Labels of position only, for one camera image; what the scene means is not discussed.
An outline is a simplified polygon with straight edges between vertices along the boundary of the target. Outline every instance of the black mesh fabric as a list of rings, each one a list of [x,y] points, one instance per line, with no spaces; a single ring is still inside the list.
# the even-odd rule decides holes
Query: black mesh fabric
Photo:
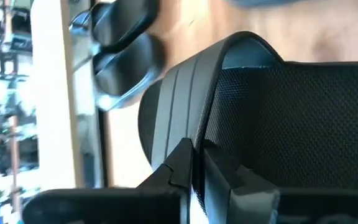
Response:
[[[144,93],[138,114],[138,130],[144,154],[151,164],[154,140],[155,119],[157,116],[158,97],[160,96],[161,80],[151,85]]]
[[[281,187],[358,189],[358,66],[223,70],[206,139]]]

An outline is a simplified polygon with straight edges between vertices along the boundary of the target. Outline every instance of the wooden floor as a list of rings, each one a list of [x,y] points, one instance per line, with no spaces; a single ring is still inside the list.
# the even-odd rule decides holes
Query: wooden floor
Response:
[[[150,33],[164,42],[167,68],[239,30],[261,35],[285,59],[358,60],[358,0],[304,0],[244,9],[224,0],[161,0]],[[150,173],[137,132],[139,104],[114,110],[109,123],[110,185],[136,186]]]

